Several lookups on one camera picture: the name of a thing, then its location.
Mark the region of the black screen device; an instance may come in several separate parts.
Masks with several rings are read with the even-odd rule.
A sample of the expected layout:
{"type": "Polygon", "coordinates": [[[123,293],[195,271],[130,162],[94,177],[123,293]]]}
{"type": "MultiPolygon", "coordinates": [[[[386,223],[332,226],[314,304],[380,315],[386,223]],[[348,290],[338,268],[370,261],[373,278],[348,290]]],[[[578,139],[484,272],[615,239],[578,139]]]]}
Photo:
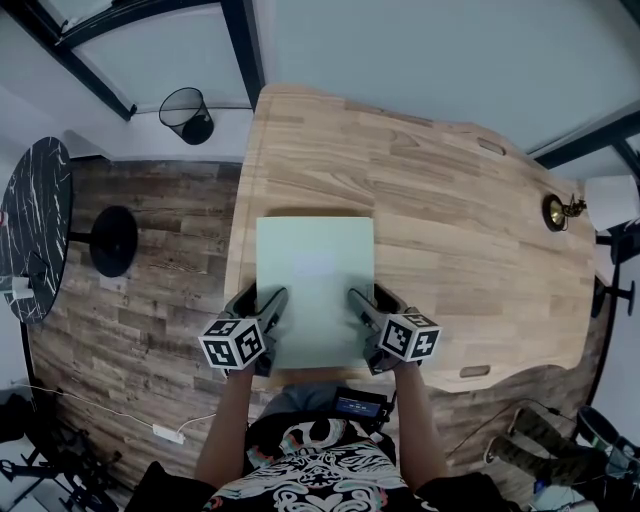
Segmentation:
{"type": "Polygon", "coordinates": [[[389,416],[390,402],[385,395],[338,387],[332,402],[332,410],[348,417],[385,422],[389,416]]]}

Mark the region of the black mesh wastebasket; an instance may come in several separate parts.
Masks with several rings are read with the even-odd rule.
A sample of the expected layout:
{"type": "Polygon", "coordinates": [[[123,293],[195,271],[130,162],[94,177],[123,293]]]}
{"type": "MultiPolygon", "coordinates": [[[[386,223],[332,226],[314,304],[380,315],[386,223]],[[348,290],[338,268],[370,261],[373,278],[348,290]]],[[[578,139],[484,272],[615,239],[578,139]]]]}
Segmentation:
{"type": "Polygon", "coordinates": [[[197,88],[184,87],[174,91],[163,101],[158,114],[161,124],[188,145],[203,144],[213,134],[214,120],[197,88]]]}

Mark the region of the person's grey trouser leg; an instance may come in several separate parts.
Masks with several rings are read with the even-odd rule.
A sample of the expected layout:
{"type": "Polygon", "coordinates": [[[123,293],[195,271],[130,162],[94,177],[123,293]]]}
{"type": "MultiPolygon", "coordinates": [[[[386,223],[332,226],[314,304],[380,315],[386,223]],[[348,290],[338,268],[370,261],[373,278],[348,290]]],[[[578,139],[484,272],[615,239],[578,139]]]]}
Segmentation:
{"type": "Polygon", "coordinates": [[[291,384],[285,386],[265,407],[257,422],[292,426],[333,418],[333,402],[344,381],[291,384]]]}

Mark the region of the person's left forearm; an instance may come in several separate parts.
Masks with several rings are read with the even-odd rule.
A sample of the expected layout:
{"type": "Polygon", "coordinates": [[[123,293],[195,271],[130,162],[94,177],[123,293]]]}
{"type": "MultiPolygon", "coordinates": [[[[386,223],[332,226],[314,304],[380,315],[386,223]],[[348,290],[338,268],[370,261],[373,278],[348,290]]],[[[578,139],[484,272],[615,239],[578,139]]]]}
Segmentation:
{"type": "Polygon", "coordinates": [[[229,374],[197,460],[196,480],[221,488],[242,476],[253,376],[254,366],[229,374]]]}

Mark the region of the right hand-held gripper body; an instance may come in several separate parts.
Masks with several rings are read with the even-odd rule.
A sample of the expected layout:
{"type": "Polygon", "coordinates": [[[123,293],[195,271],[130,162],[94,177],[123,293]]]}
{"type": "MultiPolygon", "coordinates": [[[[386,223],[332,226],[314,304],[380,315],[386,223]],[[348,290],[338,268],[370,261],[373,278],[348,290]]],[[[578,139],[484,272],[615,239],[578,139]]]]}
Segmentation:
{"type": "Polygon", "coordinates": [[[442,332],[441,326],[416,312],[382,315],[372,329],[363,350],[371,374],[390,371],[400,362],[421,365],[434,355],[442,332]]]}

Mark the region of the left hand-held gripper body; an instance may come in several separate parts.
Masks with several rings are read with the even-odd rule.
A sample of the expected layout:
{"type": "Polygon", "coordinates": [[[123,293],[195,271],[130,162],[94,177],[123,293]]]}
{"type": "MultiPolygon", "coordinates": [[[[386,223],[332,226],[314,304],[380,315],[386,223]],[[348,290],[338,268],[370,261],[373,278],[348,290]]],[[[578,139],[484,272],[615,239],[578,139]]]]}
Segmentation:
{"type": "Polygon", "coordinates": [[[255,375],[269,377],[276,355],[276,340],[269,332],[279,320],[279,313],[270,313],[211,321],[198,337],[209,366],[222,370],[226,376],[254,366],[255,375]]]}

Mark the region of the white power strip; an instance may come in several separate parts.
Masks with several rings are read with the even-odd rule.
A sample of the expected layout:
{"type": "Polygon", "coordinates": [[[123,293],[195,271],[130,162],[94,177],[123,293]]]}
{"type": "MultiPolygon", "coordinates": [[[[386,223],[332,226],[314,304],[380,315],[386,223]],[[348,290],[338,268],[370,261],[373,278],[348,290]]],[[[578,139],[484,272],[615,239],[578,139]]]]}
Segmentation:
{"type": "Polygon", "coordinates": [[[181,431],[172,430],[158,424],[152,425],[152,432],[155,436],[175,444],[183,445],[185,442],[185,435],[181,431]]]}

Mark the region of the black window frame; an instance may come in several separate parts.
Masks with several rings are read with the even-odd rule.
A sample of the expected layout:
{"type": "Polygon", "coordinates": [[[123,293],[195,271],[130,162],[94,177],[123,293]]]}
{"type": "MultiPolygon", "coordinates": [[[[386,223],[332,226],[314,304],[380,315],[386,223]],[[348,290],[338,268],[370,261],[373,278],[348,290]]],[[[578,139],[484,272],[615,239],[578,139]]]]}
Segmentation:
{"type": "Polygon", "coordinates": [[[110,31],[187,8],[218,4],[222,9],[249,103],[255,108],[265,86],[264,68],[252,0],[111,0],[102,12],[66,28],[55,21],[44,0],[0,0],[0,7],[58,64],[125,121],[137,113],[76,56],[73,49],[110,31]]]}
{"type": "Polygon", "coordinates": [[[548,170],[568,164],[574,160],[612,149],[624,162],[628,170],[640,179],[640,149],[635,149],[629,140],[640,135],[640,100],[595,121],[594,123],[545,146],[533,159],[548,170]]]}

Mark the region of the black tripod stand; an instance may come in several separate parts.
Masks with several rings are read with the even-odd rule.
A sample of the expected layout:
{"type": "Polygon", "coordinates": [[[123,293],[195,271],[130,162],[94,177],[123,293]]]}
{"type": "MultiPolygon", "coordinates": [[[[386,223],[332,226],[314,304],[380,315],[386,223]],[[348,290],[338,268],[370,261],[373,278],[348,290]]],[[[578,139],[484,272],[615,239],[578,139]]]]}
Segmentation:
{"type": "Polygon", "coordinates": [[[100,455],[88,431],[57,417],[54,400],[36,405],[13,393],[0,403],[0,444],[22,438],[32,444],[31,454],[21,464],[0,459],[1,475],[10,481],[33,477],[37,483],[62,476],[70,486],[69,497],[61,501],[67,511],[119,512],[108,492],[125,486],[111,473],[122,453],[100,455]]]}

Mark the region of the person's right forearm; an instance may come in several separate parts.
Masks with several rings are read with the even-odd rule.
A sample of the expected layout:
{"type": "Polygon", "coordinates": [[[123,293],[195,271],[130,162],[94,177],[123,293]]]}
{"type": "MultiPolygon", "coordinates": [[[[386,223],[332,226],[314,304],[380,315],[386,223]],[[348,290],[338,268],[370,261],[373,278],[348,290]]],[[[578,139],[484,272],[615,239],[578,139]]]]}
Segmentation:
{"type": "Polygon", "coordinates": [[[448,476],[441,437],[427,386],[416,363],[399,363],[393,370],[399,418],[400,471],[416,492],[424,484],[448,476]]]}

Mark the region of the person's patterned shirt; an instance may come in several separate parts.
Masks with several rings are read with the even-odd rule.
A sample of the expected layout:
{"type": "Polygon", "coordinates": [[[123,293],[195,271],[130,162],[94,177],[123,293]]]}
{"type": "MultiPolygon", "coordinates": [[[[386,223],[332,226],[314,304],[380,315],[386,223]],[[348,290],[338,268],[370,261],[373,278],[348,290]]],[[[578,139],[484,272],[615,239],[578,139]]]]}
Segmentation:
{"type": "Polygon", "coordinates": [[[260,421],[247,433],[243,476],[203,512],[438,512],[406,484],[392,439],[355,421],[260,421]]]}

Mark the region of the round black marble table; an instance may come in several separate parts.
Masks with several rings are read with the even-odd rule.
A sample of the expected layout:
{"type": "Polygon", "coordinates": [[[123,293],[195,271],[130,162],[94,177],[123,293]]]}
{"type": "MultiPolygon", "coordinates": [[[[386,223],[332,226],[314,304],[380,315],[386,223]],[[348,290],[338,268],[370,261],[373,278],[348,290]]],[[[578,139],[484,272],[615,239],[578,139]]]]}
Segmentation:
{"type": "Polygon", "coordinates": [[[74,193],[69,161],[59,139],[38,140],[19,160],[0,200],[0,295],[24,324],[43,321],[52,309],[71,242],[87,244],[93,266],[109,278],[125,274],[136,254],[137,223],[123,206],[103,210],[88,233],[71,230],[74,193]],[[46,280],[30,280],[34,297],[14,300],[11,280],[27,277],[30,251],[48,264],[46,280]]]}

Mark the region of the wooden desk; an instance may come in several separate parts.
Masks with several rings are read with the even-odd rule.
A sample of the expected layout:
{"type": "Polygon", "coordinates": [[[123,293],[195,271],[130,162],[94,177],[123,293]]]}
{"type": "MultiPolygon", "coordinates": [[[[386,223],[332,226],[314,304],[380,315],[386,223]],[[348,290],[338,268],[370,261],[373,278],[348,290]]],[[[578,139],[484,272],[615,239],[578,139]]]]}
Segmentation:
{"type": "Polygon", "coordinates": [[[422,368],[429,386],[464,392],[571,369],[589,326],[595,234],[585,218],[551,232],[541,205],[578,191],[481,126],[270,84],[241,169],[224,294],[254,278],[258,218],[365,216],[378,281],[442,326],[422,368]]]}

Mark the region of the black phone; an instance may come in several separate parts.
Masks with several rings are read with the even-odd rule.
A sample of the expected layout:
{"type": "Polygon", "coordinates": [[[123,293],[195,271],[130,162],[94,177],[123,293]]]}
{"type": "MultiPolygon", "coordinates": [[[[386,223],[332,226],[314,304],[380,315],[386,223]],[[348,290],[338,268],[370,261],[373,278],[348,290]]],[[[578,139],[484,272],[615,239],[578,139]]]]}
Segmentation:
{"type": "Polygon", "coordinates": [[[32,283],[46,280],[48,264],[34,251],[30,251],[26,261],[26,276],[32,283]]]}

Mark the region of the brass lamp with white shade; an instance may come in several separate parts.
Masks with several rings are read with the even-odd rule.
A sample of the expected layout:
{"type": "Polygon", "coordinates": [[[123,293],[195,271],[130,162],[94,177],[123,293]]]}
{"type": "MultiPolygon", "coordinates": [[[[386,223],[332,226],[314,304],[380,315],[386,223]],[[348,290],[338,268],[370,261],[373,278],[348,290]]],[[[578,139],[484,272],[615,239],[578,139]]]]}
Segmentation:
{"type": "Polygon", "coordinates": [[[593,177],[586,180],[578,197],[572,195],[568,203],[563,203],[557,195],[549,194],[541,209],[550,231],[565,231],[570,219],[586,213],[599,232],[640,219],[640,192],[629,175],[593,177]]]}

